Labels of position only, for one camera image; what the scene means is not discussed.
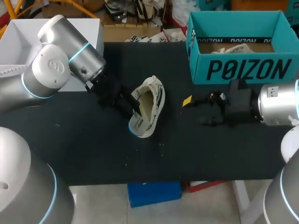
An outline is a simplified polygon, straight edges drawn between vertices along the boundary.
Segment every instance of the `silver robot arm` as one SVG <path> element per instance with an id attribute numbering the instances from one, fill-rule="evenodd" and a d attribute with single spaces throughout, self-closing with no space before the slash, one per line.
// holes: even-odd
<path id="1" fill-rule="evenodd" d="M 286 165 L 271 182 L 263 201 L 268 224 L 299 223 L 299 90 L 298 82 L 267 84 L 258 98 L 260 118 L 269 126 L 294 126 L 282 139 Z"/>
<path id="2" fill-rule="evenodd" d="M 59 47 L 47 44 L 23 74 L 0 78 L 0 112 L 39 105 L 51 98 L 70 77 L 68 61 Z"/>
<path id="3" fill-rule="evenodd" d="M 106 71 L 105 59 L 65 17 L 57 15 L 49 20 L 40 29 L 38 38 L 42 43 L 55 44 L 66 53 L 71 72 L 85 84 L 88 92 L 98 96 L 101 106 L 112 106 L 127 118 L 131 118 L 133 110 L 141 114 L 139 101 L 115 75 Z"/>

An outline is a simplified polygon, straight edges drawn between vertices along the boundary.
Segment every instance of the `cardboard box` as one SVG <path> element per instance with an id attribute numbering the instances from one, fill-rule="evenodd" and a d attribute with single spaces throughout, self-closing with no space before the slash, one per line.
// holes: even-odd
<path id="1" fill-rule="evenodd" d="M 151 27 L 147 23 L 137 23 L 133 17 L 127 18 L 127 23 L 115 22 L 107 14 L 103 20 L 104 42 L 125 42 L 133 35 L 152 37 L 161 32 L 160 27 Z"/>
<path id="2" fill-rule="evenodd" d="M 71 24 L 103 56 L 104 43 L 99 19 L 68 19 Z M 17 75 L 23 73 L 41 50 L 42 44 L 37 33 L 49 19 L 11 20 L 0 40 L 0 74 Z M 86 91 L 84 85 L 74 77 L 60 91 Z"/>
<path id="3" fill-rule="evenodd" d="M 243 42 L 255 53 L 211 54 Z M 281 11 L 193 12 L 186 47 L 195 84 L 289 82 L 299 68 L 299 40 Z"/>
<path id="4" fill-rule="evenodd" d="M 196 5 L 201 11 L 215 10 L 217 7 L 224 5 L 227 0 L 195 0 Z"/>
<path id="5" fill-rule="evenodd" d="M 74 0 L 80 6 L 83 6 L 82 0 Z M 43 17 L 52 18 L 55 15 L 63 15 L 67 18 L 81 17 L 83 12 L 75 8 L 67 2 L 50 2 L 47 6 L 43 7 Z"/>
<path id="6" fill-rule="evenodd" d="M 290 0 L 285 16 L 291 26 L 299 24 L 299 0 Z"/>

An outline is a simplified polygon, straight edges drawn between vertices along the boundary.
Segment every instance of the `tiled floor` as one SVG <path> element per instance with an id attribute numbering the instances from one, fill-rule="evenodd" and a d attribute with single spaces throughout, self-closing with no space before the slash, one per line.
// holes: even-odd
<path id="1" fill-rule="evenodd" d="M 239 224 L 230 182 L 172 202 L 131 208 L 127 185 L 71 187 L 76 194 L 74 224 Z"/>

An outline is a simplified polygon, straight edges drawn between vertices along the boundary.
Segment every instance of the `orange frame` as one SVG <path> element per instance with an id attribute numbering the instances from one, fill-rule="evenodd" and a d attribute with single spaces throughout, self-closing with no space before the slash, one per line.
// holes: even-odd
<path id="1" fill-rule="evenodd" d="M 84 7 L 80 6 L 78 3 L 74 2 L 73 0 L 49 0 L 49 1 L 60 1 L 60 2 L 67 2 L 71 5 L 73 5 L 75 8 L 79 9 L 80 11 L 82 11 L 83 13 L 87 14 L 88 16 L 98 19 L 98 17 L 89 12 L 87 9 L 85 9 Z M 41 3 L 41 0 L 36 0 L 35 3 L 33 5 L 31 5 L 30 7 L 26 8 L 23 12 L 17 14 L 21 8 L 21 6 L 23 5 L 24 0 L 19 0 L 17 5 L 15 6 L 15 8 L 13 8 L 11 1 L 10 0 L 4 0 L 4 4 L 7 8 L 8 14 L 10 16 L 11 20 L 15 20 L 18 17 L 20 17 L 21 15 L 23 15 L 24 13 L 26 13 L 27 11 L 29 11 L 30 9 L 32 9 L 33 7 L 37 6 L 38 4 Z M 0 39 L 3 36 L 5 30 L 7 28 L 7 25 L 4 26 L 2 29 L 0 29 Z"/>

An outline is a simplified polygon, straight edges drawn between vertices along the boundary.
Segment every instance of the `robotic arm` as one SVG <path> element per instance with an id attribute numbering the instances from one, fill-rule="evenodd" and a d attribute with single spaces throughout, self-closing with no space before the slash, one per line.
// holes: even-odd
<path id="1" fill-rule="evenodd" d="M 101 106 L 112 106 L 128 118 L 133 110 L 140 114 L 138 100 L 106 73 L 105 59 L 62 15 L 49 20 L 38 38 L 43 48 L 26 72 L 0 79 L 0 112 L 41 104 L 66 84 L 72 72 L 98 96 Z"/>
<path id="2" fill-rule="evenodd" d="M 209 99 L 222 109 L 223 121 L 230 126 L 258 122 L 268 126 L 293 126 L 281 142 L 281 154 L 286 165 L 265 192 L 263 213 L 267 224 L 299 223 L 298 83 L 299 80 L 266 84 L 257 95 L 245 80 L 234 80 L 229 85 L 227 98 L 220 98 L 218 94 L 217 99 Z"/>

